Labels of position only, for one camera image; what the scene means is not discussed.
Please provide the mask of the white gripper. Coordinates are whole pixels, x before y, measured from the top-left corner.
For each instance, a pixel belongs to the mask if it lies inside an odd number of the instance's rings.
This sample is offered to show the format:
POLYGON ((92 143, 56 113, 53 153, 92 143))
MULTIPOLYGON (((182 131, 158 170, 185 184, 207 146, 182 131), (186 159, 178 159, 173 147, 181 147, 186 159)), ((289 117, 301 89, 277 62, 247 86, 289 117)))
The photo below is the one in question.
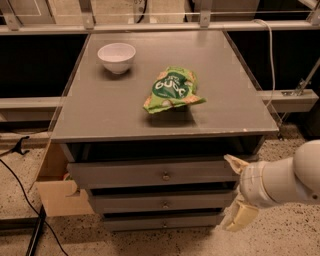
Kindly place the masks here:
POLYGON ((224 211, 222 228, 238 232, 252 223, 259 214, 259 209, 270 208, 277 203, 268 195, 263 182, 265 161, 248 163, 240 158, 226 154, 224 159, 233 171, 240 175, 239 190, 234 201, 224 211))

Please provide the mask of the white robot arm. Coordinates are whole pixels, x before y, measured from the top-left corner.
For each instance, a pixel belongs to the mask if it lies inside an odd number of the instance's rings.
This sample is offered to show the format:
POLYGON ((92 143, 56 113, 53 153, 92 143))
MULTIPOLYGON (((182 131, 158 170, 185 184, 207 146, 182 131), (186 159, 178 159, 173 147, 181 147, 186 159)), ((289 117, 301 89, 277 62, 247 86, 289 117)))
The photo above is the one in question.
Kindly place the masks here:
POLYGON ((240 176, 239 197, 231 205, 230 218, 223 228, 237 232, 258 216, 259 210, 285 203, 320 204, 320 141, 304 143, 292 157, 248 163, 225 155, 240 176))

